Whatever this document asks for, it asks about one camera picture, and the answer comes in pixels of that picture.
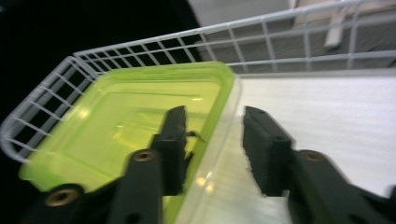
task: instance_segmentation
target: wire grid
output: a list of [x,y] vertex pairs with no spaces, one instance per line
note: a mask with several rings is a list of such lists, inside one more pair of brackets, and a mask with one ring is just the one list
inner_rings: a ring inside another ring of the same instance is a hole
[[[321,68],[322,63],[326,63],[325,69],[336,70],[387,66],[389,60],[396,58],[396,50],[362,49],[360,28],[395,23],[396,14],[361,16],[359,9],[365,2],[351,0],[301,7],[77,52],[76,58],[66,58],[3,122],[0,129],[2,149],[10,158],[27,162],[28,155],[35,151],[45,137],[50,136],[54,125],[63,121],[64,114],[73,108],[73,103],[84,94],[84,90],[97,77],[115,68],[220,61],[227,63],[236,73],[271,74],[284,72],[285,69],[292,72],[314,71]],[[352,14],[343,23],[310,22],[311,16],[331,13],[344,7],[349,7]],[[292,27],[290,21],[294,19],[303,22]],[[324,33],[340,26],[346,30],[340,50],[315,50],[316,45],[323,49]],[[393,43],[396,43],[395,36],[391,35]],[[380,36],[376,40],[379,43],[387,41]]]
[[92,82],[94,78],[75,58],[66,58],[3,122],[0,140],[5,153],[26,162]]
[[[92,68],[94,77],[110,69],[170,63],[224,62],[237,74],[350,70],[387,67],[396,48],[375,48],[396,43],[396,35],[365,40],[368,29],[396,24],[396,13],[363,15],[361,8],[373,1],[350,0],[299,7],[240,21],[162,35],[99,49],[75,56]],[[348,8],[342,22],[312,21],[317,15]],[[339,49],[323,47],[326,34],[342,27]]]

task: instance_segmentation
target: wire basket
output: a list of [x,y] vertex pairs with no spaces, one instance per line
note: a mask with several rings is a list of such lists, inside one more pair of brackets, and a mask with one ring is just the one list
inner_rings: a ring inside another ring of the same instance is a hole
[[[396,35],[382,34],[396,30],[396,13],[391,8],[367,13],[365,8],[372,3],[350,0],[298,7],[77,52],[58,65],[3,122],[2,149],[10,158],[27,162],[84,90],[111,69],[220,61],[241,77],[273,77],[284,72],[392,67],[396,65]],[[321,15],[331,16],[315,19]],[[373,29],[378,33],[376,39],[367,39],[367,32]]]

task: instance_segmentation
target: white surface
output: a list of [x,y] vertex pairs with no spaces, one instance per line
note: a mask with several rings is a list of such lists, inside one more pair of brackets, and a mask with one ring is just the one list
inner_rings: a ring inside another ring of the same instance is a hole
[[289,9],[291,0],[189,0],[201,26]]
[[238,117],[192,223],[290,223],[286,198],[261,197],[250,174],[245,105],[268,111],[296,149],[327,154],[351,183],[388,197],[396,184],[396,70],[365,73],[393,76],[242,79]]

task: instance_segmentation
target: green plastic container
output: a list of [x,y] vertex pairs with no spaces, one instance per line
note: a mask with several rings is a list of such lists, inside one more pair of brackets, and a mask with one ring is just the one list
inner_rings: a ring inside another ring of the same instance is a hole
[[[233,88],[234,74],[223,63],[189,63],[116,69],[85,91],[28,158],[20,172],[38,189],[79,183],[92,191],[123,174],[131,152],[147,148],[161,128],[165,112],[184,105],[188,139],[195,153],[185,183],[188,189]],[[172,222],[183,196],[165,200]]]

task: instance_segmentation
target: white wire basket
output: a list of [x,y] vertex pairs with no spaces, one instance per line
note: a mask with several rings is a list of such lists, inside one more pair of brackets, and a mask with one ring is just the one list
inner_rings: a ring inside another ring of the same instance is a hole
[[[372,3],[350,0],[298,7],[77,52],[59,64],[3,122],[2,149],[10,158],[27,162],[84,90],[111,69],[220,61],[240,77],[273,77],[285,72],[391,67],[396,59],[392,47],[396,13],[392,8],[367,12],[366,6]],[[317,20],[321,15],[332,16]],[[367,39],[368,32],[378,35]]]

